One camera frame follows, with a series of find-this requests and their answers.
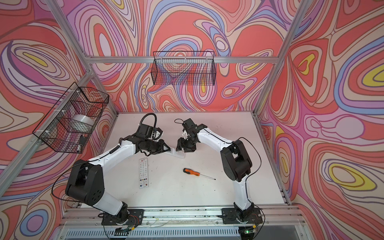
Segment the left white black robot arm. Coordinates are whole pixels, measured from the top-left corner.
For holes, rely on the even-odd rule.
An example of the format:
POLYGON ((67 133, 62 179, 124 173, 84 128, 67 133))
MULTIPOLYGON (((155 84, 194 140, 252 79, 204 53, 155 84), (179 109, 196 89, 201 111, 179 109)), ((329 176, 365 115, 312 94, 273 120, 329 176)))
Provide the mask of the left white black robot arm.
POLYGON ((123 224, 130 216, 127 204, 106 192, 104 175, 123 160, 137 153, 146 156, 170 153, 170 148, 161 139, 163 131, 157 127, 157 116, 146 114, 135 133, 119 139, 112 149, 88 161, 74 163, 65 193, 80 203, 109 214, 123 224))

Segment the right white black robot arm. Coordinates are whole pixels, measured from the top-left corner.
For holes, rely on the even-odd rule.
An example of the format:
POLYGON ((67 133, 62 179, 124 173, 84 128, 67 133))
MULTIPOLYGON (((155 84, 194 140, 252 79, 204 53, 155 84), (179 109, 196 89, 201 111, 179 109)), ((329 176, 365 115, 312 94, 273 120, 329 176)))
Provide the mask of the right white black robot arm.
POLYGON ((193 153, 198 143, 205 144, 220 154, 226 176, 233 181, 235 191, 234 209, 240 218, 249 216, 255 205, 248 195, 247 180, 253 166, 251 158, 240 140, 231 141, 219 136, 206 125, 197 125, 192 119, 176 119, 183 126, 182 137, 178 140, 176 151, 193 153))

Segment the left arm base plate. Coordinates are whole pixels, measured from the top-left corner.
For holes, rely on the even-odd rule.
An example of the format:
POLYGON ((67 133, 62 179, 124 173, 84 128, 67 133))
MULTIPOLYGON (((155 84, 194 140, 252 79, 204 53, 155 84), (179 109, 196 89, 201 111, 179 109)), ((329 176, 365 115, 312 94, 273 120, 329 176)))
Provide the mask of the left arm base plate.
POLYGON ((142 224, 144 213, 144 209, 123 209, 115 216, 103 213, 101 214, 102 226, 137 227, 142 224))

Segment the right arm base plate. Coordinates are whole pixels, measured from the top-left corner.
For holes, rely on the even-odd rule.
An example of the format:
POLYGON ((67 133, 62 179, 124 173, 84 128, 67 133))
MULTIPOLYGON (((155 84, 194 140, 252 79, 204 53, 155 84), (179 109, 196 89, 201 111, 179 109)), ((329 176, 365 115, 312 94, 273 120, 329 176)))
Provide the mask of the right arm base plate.
POLYGON ((218 215, 225 225, 228 224, 262 224, 263 214, 260 208, 249 207, 246 210, 237 208, 222 208, 221 214, 218 215))

